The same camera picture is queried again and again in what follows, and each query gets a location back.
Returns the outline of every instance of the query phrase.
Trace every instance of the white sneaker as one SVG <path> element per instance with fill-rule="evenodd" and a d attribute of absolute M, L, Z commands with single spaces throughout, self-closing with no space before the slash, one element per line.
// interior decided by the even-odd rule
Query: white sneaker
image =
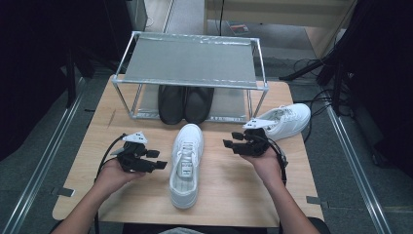
<path fill-rule="evenodd" d="M 201 129 L 194 124 L 185 125 L 173 144 L 169 178 L 170 197 L 173 205 L 179 209 L 188 209 L 197 201 L 203 150 L 204 138 Z"/>
<path fill-rule="evenodd" d="M 282 105 L 250 120 L 243 128 L 263 128 L 268 138 L 278 140 L 301 133 L 309 123 L 310 117 L 311 110 L 306 104 Z"/>

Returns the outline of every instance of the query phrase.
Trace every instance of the glass shelf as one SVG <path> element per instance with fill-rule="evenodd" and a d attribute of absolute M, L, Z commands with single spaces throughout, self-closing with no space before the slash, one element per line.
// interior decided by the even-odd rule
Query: glass shelf
<path fill-rule="evenodd" d="M 257 82 L 255 75 L 255 53 L 260 58 L 263 74 L 261 82 Z M 217 88 L 207 118 L 215 122 L 247 122 L 257 114 L 268 92 L 257 38 L 140 31 L 132 33 L 112 83 L 131 118 L 159 119 L 158 85 Z M 120 84 L 138 85 L 132 104 L 125 101 Z M 251 90 L 263 92 L 254 113 Z M 245 114 L 245 99 L 248 114 Z"/>

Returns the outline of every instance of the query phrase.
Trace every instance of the black shoe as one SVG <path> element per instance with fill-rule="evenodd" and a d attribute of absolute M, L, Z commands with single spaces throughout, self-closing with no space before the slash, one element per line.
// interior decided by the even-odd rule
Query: black shoe
<path fill-rule="evenodd" d="M 174 125 L 183 119 L 185 93 L 186 88 L 182 86 L 159 86 L 158 110 L 162 122 Z"/>
<path fill-rule="evenodd" d="M 187 88 L 184 118 L 188 123 L 204 122 L 212 105 L 213 91 L 214 88 Z"/>

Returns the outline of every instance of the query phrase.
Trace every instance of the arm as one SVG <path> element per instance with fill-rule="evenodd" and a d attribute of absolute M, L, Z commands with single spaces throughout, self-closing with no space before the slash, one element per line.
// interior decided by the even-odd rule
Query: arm
<path fill-rule="evenodd" d="M 283 185 L 277 154 L 271 147 L 258 158 L 242 157 L 254 166 L 264 182 L 276 206 L 285 233 L 319 233 Z"/>
<path fill-rule="evenodd" d="M 94 186 L 53 233 L 88 233 L 102 203 L 126 183 L 142 176 L 145 173 L 125 173 L 116 159 L 106 162 Z"/>

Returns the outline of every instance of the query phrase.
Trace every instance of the floor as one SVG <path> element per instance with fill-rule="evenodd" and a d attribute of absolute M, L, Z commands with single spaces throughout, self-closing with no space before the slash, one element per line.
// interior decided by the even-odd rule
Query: floor
<path fill-rule="evenodd" d="M 149 17 L 147 31 L 202 34 L 202 0 L 145 2 Z M 266 75 L 272 80 L 315 59 L 302 27 L 247 22 L 245 25 L 249 29 L 246 36 L 261 38 Z M 208 22 L 208 34 L 218 34 L 217 22 Z M 226 23 L 223 23 L 222 35 L 235 36 Z M 51 216 L 56 188 L 64 184 L 107 77 L 113 73 L 98 63 L 95 67 L 93 79 L 80 78 L 78 102 L 66 110 L 63 95 L 24 145 L 0 162 L 0 228 L 8 228 L 3 233 L 47 233 L 56 224 Z M 317 71 L 314 71 L 288 83 L 294 101 L 312 100 L 323 89 L 317 85 L 316 77 Z M 325 101 L 315 102 L 313 110 L 321 110 L 325 105 Z M 62 116 L 68 121 L 66 126 L 61 123 Z M 62 129 L 63 136 L 50 145 L 56 129 Z M 304 131 L 303 137 L 309 133 L 307 154 L 325 222 L 332 233 L 411 233 L 413 179 L 397 168 L 383 169 L 373 164 L 370 149 L 354 119 L 337 118 L 326 109 L 312 118 L 312 130 Z M 43 177 L 34 174 L 41 164 L 47 165 Z M 33 182 L 39 186 L 28 186 Z M 379 209 L 383 215 L 373 214 L 370 208 Z M 377 219 L 386 225 L 377 223 Z M 101 223 L 101 233 L 121 232 L 119 223 Z M 277 233 L 277 229 L 269 228 L 268 232 Z"/>

